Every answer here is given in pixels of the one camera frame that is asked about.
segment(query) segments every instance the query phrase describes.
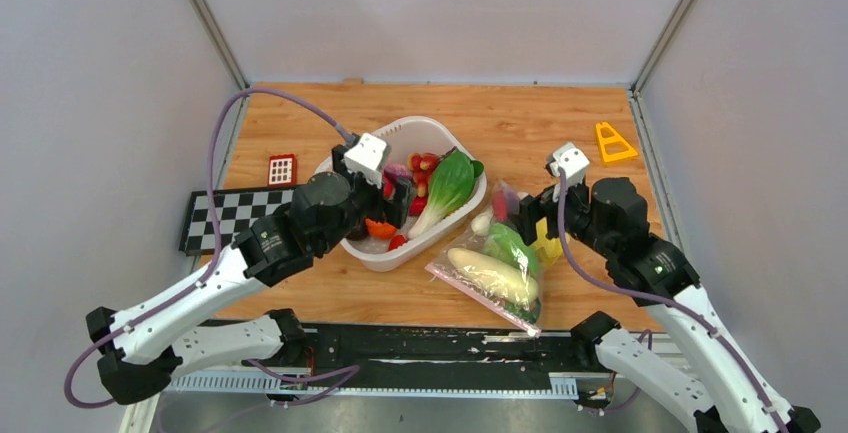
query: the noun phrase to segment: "clear plastic bag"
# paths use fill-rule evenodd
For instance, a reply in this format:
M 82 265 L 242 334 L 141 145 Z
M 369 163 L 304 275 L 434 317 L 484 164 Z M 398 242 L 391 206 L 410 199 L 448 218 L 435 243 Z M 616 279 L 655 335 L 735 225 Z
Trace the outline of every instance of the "clear plastic bag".
M 521 240 L 513 220 L 525 195 L 499 180 L 489 206 L 426 269 L 537 336 L 542 331 L 537 326 L 542 314 L 542 274 L 559 255 L 551 258 L 545 241 L 528 246 Z

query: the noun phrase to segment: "chessboard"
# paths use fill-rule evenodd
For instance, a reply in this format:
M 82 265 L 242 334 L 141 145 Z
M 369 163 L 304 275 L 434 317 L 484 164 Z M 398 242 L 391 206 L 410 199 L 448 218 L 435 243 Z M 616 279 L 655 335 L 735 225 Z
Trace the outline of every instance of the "chessboard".
M 293 186 L 214 191 L 215 211 L 221 221 L 221 244 L 229 245 L 235 235 L 246 230 L 254 220 L 270 215 L 278 206 L 289 203 L 292 190 Z M 179 245 L 179 250 L 186 256 L 208 255 L 215 251 L 209 213 L 206 191 L 192 192 Z

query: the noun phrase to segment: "white basket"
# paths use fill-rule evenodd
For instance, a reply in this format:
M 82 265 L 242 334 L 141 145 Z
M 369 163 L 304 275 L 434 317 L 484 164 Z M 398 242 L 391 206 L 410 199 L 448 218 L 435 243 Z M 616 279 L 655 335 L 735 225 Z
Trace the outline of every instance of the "white basket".
M 430 152 L 443 154 L 453 147 L 457 147 L 457 149 L 461 150 L 471 159 L 474 159 L 471 153 L 459 143 L 459 140 L 448 131 L 445 125 L 424 116 L 401 118 L 372 134 L 386 140 L 389 146 L 391 146 L 391 152 L 389 154 L 389 162 L 391 163 L 406 164 L 409 155 L 412 153 Z M 328 171 L 331 168 L 332 158 L 327 158 L 318 165 L 315 171 L 316 173 L 319 171 Z M 400 248 L 386 251 L 389 244 L 388 240 L 378 240 L 371 237 L 360 241 L 342 240 L 342 247 L 348 253 L 358 258 L 369 270 L 393 270 L 410 258 L 426 250 L 459 226 L 462 219 L 474 211 L 474 208 L 483 201 L 483 197 L 486 196 L 486 185 L 486 173 L 483 172 L 474 184 L 471 198 L 464 205 L 422 233 L 418 238 L 409 240 Z M 412 225 L 417 219 L 417 217 L 410 217 L 404 227 L 400 229 L 400 233 L 406 236 L 406 233 L 412 228 Z

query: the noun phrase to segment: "yellow triangular object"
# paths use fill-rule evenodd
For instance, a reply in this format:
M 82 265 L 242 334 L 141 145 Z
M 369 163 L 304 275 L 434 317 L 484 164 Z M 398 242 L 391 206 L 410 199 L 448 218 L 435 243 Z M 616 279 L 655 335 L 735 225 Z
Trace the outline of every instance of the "yellow triangular object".
M 613 163 L 639 156 L 639 152 L 630 146 L 630 143 L 621 136 L 621 133 L 615 131 L 615 128 L 610 126 L 606 121 L 595 125 L 595 136 L 598 138 L 598 148 L 601 150 L 601 161 L 604 166 L 610 166 Z M 621 145 L 624 151 L 618 153 L 607 152 L 607 148 L 615 144 Z

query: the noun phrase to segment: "wooden table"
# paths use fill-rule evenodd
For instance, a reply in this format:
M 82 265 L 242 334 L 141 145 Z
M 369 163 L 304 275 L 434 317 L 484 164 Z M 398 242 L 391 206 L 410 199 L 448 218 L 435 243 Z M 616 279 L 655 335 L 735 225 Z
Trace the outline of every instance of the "wooden table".
M 339 84 L 261 84 L 285 90 L 327 111 L 349 131 L 373 131 L 398 118 L 429 116 L 450 129 L 486 167 L 491 186 L 502 178 L 518 189 L 538 193 L 553 180 L 545 158 L 566 141 L 580 147 L 592 167 L 589 181 L 629 176 L 650 201 L 650 221 L 661 232 L 644 161 L 639 158 L 604 168 L 594 125 L 608 121 L 638 149 L 638 136 L 625 90 L 618 88 L 500 87 Z M 308 111 L 268 95 L 250 99 L 225 188 L 265 186 L 268 158 L 295 153 L 298 180 L 306 181 L 339 143 L 337 133 Z M 446 283 L 433 280 L 424 266 L 447 238 L 400 268 L 367 270 L 342 248 L 315 267 L 268 291 L 222 310 L 221 317 L 254 318 L 267 310 L 293 308 L 301 321 L 416 325 L 510 326 Z M 572 242 L 575 257 L 596 278 L 610 281 L 604 260 Z M 564 259 L 545 273 L 543 328 L 570 328 L 597 310 L 625 328 L 657 329 L 633 301 L 583 281 Z

